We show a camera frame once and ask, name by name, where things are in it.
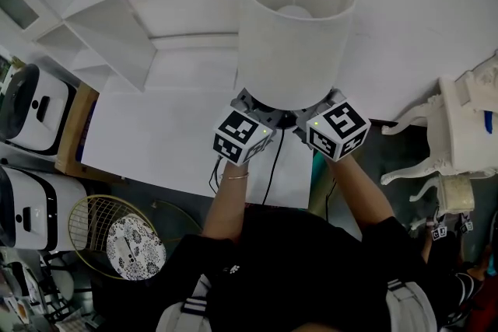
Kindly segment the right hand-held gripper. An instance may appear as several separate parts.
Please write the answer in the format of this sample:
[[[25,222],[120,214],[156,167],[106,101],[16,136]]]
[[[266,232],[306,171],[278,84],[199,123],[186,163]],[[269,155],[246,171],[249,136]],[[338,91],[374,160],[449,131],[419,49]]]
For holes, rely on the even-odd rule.
[[[359,148],[370,130],[369,119],[338,89],[312,107],[297,110],[295,116],[295,135],[334,162]]]

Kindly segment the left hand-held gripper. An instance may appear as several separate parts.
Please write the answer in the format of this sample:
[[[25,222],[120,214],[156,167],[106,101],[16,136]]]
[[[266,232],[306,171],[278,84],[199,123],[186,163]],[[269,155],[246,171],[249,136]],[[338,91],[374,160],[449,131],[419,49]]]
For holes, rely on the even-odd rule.
[[[215,124],[213,150],[241,166],[265,149],[280,120],[280,110],[264,105],[242,89]]]

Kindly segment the white table lamp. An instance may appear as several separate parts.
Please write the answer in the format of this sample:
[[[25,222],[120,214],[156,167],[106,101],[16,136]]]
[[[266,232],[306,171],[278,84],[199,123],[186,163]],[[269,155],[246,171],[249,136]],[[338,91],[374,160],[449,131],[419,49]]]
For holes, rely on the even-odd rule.
[[[240,0],[238,75],[273,125],[321,102],[335,85],[356,0]]]

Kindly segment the person's left forearm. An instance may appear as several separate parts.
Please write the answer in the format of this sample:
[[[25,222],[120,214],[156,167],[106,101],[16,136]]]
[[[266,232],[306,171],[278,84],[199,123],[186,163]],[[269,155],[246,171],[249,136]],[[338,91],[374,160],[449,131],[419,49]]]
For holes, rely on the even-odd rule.
[[[202,235],[236,242],[243,228],[247,195],[248,163],[225,165],[219,189],[205,220]]]

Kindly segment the person's right forearm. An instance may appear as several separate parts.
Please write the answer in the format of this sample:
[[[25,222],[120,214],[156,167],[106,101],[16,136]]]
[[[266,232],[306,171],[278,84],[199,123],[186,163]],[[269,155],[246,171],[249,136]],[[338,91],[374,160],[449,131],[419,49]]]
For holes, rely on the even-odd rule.
[[[327,159],[326,163],[362,234],[395,216],[384,193],[352,156],[337,162]]]

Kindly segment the white desk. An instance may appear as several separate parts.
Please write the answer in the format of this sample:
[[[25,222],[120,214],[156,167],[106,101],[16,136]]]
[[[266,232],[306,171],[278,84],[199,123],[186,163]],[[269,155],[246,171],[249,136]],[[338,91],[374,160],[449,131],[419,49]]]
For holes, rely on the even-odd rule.
[[[240,90],[233,48],[160,51],[143,91],[119,78],[107,80],[82,161],[143,183],[212,196],[213,129]]]

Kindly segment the teal rolled yoga mat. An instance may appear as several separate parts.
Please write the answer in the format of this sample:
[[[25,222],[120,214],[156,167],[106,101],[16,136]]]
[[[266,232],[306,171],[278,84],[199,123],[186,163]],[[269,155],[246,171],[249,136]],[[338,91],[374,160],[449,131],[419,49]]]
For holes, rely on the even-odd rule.
[[[310,180],[312,187],[320,180],[323,171],[327,170],[327,168],[326,158],[320,152],[314,150]]]

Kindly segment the white ornate dressing table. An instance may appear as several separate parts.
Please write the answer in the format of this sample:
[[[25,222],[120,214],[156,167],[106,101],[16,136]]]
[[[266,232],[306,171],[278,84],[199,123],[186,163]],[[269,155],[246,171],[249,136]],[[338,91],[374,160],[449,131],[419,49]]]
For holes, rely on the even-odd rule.
[[[415,166],[381,177],[383,185],[399,178],[418,178],[438,172],[488,178],[498,174],[498,50],[458,79],[438,79],[440,93],[402,114],[383,135],[396,135],[412,122],[426,122],[429,156]],[[493,133],[487,133],[483,111],[493,112]]]

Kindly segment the white ornate stool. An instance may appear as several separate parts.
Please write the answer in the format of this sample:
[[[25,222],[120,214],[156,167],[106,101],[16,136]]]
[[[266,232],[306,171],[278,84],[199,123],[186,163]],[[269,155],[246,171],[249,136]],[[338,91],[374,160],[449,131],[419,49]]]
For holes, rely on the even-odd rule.
[[[475,209],[475,199],[472,184],[466,176],[435,176],[429,178],[418,194],[409,197],[410,202],[417,202],[430,189],[436,189],[437,206],[433,216],[421,219],[411,224],[411,230],[416,230],[423,223],[429,227],[444,226],[446,215],[459,215],[461,224],[468,227],[472,224],[470,213]]]

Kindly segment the person's black shirt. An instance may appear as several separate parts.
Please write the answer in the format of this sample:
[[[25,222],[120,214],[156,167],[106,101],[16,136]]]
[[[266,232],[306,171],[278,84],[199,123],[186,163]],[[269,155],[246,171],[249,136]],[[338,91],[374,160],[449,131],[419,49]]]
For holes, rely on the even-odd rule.
[[[356,239],[305,211],[248,211],[239,239],[185,236],[162,273],[164,308],[212,332],[438,332],[426,264],[389,218]]]

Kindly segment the floral round seat cushion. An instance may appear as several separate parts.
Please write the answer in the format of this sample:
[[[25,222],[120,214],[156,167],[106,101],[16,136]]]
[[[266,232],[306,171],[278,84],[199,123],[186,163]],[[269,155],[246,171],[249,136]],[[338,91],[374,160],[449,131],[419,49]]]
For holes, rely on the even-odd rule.
[[[135,255],[135,263],[123,267],[115,241],[124,237]],[[119,218],[108,230],[107,257],[113,269],[125,280],[143,281],[158,274],[167,260],[166,248],[153,229],[137,215]]]

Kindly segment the white remote control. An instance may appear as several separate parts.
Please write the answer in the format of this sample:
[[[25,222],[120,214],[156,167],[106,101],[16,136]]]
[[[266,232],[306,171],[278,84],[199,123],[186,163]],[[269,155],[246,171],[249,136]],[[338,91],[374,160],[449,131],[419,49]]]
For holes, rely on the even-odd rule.
[[[123,260],[123,267],[135,263],[135,255],[124,237],[118,237],[115,246],[118,257]]]

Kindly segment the brown cardboard box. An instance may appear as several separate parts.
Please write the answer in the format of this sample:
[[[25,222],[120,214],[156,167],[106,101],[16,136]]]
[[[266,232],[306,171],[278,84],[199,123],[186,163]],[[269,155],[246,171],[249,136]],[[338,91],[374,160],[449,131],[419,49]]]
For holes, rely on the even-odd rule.
[[[62,132],[55,169],[77,178],[103,183],[122,183],[122,177],[82,163],[86,136],[99,93],[85,83],[76,91]]]

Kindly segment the white and black appliance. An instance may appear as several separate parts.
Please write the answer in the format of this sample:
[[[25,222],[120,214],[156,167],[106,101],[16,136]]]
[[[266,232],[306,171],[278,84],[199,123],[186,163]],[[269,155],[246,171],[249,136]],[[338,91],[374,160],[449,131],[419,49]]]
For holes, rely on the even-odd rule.
[[[0,105],[0,137],[22,149],[55,156],[76,88],[34,64],[13,75]]]
[[[0,244],[23,250],[73,250],[69,216],[87,195],[76,178],[0,166]]]

